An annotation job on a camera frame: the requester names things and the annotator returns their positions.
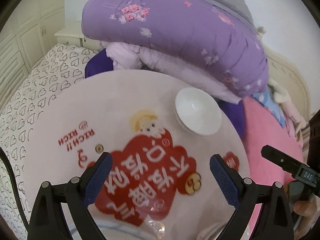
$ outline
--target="white sheet with heart pattern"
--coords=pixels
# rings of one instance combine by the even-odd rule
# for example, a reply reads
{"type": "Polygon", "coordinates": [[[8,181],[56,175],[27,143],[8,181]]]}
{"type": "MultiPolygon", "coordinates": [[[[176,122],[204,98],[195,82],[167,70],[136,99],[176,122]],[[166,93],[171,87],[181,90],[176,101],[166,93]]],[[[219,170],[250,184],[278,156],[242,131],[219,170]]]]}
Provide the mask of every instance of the white sheet with heart pattern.
{"type": "MultiPolygon", "coordinates": [[[[0,147],[14,170],[28,220],[31,210],[24,191],[23,158],[32,153],[25,151],[24,143],[29,140],[33,125],[52,100],[63,90],[84,79],[84,68],[96,53],[74,45],[54,46],[0,111],[0,147]]],[[[9,175],[1,160],[0,214],[18,239],[27,239],[27,231],[18,212],[9,175]]]]}

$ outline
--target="screw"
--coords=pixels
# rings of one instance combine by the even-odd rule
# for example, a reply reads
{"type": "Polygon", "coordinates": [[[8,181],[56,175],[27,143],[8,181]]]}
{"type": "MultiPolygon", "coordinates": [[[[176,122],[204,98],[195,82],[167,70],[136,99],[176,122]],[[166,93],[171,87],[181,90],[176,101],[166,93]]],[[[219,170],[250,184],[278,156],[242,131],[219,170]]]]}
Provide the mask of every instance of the screw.
{"type": "Polygon", "coordinates": [[[249,178],[245,178],[243,181],[245,184],[248,184],[248,185],[252,184],[252,180],[249,178]]]}
{"type": "Polygon", "coordinates": [[[48,187],[49,186],[49,182],[45,181],[44,183],[42,183],[42,187],[48,187]]]}
{"type": "Polygon", "coordinates": [[[73,183],[73,184],[76,184],[76,183],[78,183],[79,181],[80,181],[79,177],[73,177],[73,178],[71,179],[71,183],[73,183]]]}
{"type": "Polygon", "coordinates": [[[98,143],[96,145],[96,152],[97,153],[103,153],[103,145],[102,144],[98,143]]]}
{"type": "Polygon", "coordinates": [[[281,187],[282,187],[282,184],[281,184],[279,181],[275,182],[275,185],[276,185],[276,187],[278,187],[278,188],[281,188],[281,187]]]}

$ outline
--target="light blue cloth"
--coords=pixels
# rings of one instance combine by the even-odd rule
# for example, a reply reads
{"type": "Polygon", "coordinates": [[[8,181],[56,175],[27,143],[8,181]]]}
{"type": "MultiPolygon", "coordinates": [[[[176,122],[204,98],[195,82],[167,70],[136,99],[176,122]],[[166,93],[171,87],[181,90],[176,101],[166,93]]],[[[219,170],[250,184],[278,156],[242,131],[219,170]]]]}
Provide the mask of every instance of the light blue cloth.
{"type": "Polygon", "coordinates": [[[254,93],[252,96],[276,118],[282,128],[285,127],[284,113],[281,107],[273,100],[273,94],[269,87],[264,92],[254,93]]]}

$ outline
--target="purple quilt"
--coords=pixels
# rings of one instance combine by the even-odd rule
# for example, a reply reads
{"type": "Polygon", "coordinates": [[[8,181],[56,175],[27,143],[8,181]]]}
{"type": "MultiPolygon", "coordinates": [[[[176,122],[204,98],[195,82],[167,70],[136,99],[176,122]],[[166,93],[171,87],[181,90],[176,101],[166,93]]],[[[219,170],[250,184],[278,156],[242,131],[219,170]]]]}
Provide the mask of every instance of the purple quilt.
{"type": "Polygon", "coordinates": [[[89,0],[82,32],[137,44],[206,69],[239,97],[266,89],[267,56],[243,22],[205,0],[89,0]]]}

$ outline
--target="finger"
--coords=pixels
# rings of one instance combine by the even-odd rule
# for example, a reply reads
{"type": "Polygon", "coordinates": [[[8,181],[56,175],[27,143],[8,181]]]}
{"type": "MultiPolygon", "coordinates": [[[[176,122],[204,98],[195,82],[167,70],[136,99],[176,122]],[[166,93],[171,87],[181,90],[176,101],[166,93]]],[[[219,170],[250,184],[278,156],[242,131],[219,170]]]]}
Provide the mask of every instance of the finger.
{"type": "Polygon", "coordinates": [[[294,239],[296,240],[304,237],[310,231],[310,228],[311,218],[304,218],[294,232],[294,239]]]}
{"type": "Polygon", "coordinates": [[[293,211],[303,217],[313,216],[316,213],[317,206],[314,202],[298,201],[293,206],[293,211]]]}
{"type": "Polygon", "coordinates": [[[288,188],[289,188],[289,187],[288,187],[288,184],[284,184],[284,185],[283,185],[283,189],[284,189],[284,192],[285,192],[285,193],[288,193],[288,188]]]}

